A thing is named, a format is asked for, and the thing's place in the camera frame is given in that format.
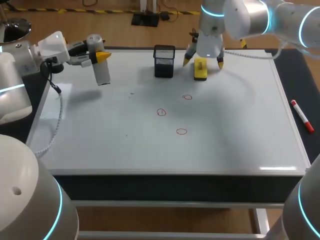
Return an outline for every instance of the black table mat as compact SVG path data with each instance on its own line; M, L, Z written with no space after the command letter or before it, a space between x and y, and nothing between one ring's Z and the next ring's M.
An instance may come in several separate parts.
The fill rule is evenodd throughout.
M313 162L320 154L319 91L303 55L297 50L284 49L274 62L288 100L298 102L315 129L314 134L309 134L299 116L293 113L308 157ZM40 74L25 77L23 81L33 107L32 114L1 125L0 134L26 142L46 81ZM55 178L72 200L223 203L284 203L301 179L299 176L203 175L56 175Z

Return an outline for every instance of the red circle drawing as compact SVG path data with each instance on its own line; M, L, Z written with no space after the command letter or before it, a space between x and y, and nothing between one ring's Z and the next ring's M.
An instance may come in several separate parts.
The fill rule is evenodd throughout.
M183 98L186 100L191 100L192 96L191 95L183 95Z
M157 111L156 111L156 114L158 114L158 116L160 117L163 117L165 115L167 115L166 111L162 108L159 108Z
M176 133L179 135L185 135L187 132L188 132L187 129L184 129L184 128L179 128L176 130Z

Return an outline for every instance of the yellow sponge eraser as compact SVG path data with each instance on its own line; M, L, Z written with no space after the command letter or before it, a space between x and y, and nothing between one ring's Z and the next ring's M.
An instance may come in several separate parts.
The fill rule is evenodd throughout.
M205 81L207 77L207 59L205 57L196 57L194 59L194 80Z

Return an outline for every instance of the wooden floor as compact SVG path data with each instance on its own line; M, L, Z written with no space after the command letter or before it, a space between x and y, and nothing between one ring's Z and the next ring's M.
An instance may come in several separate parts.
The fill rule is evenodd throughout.
M87 4L94 0L85 0ZM291 0L297 4L314 4L318 0ZM158 0L161 10L167 10ZM81 0L13 0L17 8L70 8L83 9ZM168 6L179 11L199 11L201 0L166 0ZM139 10L139 0L99 0L87 9ZM27 39L33 43L54 31L62 31L69 42L85 40L97 33L107 46L153 47L156 44L186 48L191 39L189 32L198 29L198 15L179 15L175 22L160 21L158 27L131 26L131 14L92 14L56 12L7 13L8 17L25 18L32 23ZM240 43L224 36L227 48L239 48ZM247 39L249 48L277 48L279 41L273 36ZM320 88L319 62L306 58L318 88ZM79 207L80 230L93 231L168 231L207 233L252 233L251 213L247 209L192 209L192 208L96 208ZM268 210L272 225L281 214L280 209Z

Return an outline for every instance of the white cable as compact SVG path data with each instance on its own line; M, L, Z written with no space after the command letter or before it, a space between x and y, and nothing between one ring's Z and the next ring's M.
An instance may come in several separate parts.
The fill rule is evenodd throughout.
M278 51L276 52L276 54L274 56L252 56L252 55L247 55L247 54L242 54L242 53L238 53L238 52L234 52L234 51L229 51L229 50L225 50L224 52L227 54L231 54L231 55L236 55L239 57L245 57L245 58L250 58L250 59L261 59L261 60L274 60L277 57L280 56L282 49L287 45L287 42L282 41L279 45Z
M296 44L293 44L293 46L295 47L295 49L297 49L300 53L304 54L304 55L307 55L308 57L310 58L313 58L313 59L320 59L320 55L319 54L313 54L311 52L309 52L308 50L300 47L299 45L296 45Z
M54 142L55 142L55 138L56 138L56 136L57 136L57 134L58 134L60 122L61 122L61 119L62 119L62 112L63 112L63 102L64 102L64 101L63 101L63 98L62 98L62 94L61 94L61 93L59 93L59 99L60 99L60 112L59 112L58 122L57 122L56 128L55 128L55 132L54 132L54 134L53 134L53 136L52 136L52 138L51 138L51 141L49 142L49 145L46 146L44 149L42 149L42 150L40 150L40 151L35 151L35 152L33 152L35 155L40 155L40 154L42 154L42 153L45 153L47 150L49 150L49 149L52 147L52 145L53 145Z

